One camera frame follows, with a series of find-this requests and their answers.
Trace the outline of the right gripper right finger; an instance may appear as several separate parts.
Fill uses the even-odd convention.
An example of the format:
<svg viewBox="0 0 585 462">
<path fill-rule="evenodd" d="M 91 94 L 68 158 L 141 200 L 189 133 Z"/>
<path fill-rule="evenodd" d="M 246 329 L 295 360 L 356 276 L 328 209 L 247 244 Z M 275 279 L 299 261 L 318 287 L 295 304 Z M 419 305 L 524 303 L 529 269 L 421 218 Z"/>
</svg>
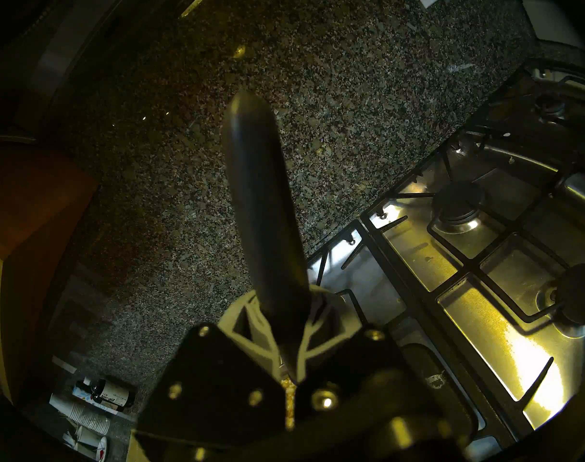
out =
<svg viewBox="0 0 585 462">
<path fill-rule="evenodd" d="M 312 289 L 299 349 L 297 437 L 441 437 L 442 411 L 396 342 Z"/>
</svg>

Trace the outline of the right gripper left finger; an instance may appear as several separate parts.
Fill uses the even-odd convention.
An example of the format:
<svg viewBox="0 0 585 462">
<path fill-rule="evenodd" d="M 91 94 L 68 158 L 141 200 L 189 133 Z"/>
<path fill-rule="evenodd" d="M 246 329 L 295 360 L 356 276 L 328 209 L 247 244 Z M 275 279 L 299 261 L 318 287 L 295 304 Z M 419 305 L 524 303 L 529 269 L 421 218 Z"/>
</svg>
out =
<svg viewBox="0 0 585 462">
<path fill-rule="evenodd" d="M 136 437 L 273 437 L 289 432 L 283 361 L 255 293 L 183 338 L 142 408 Z"/>
</svg>

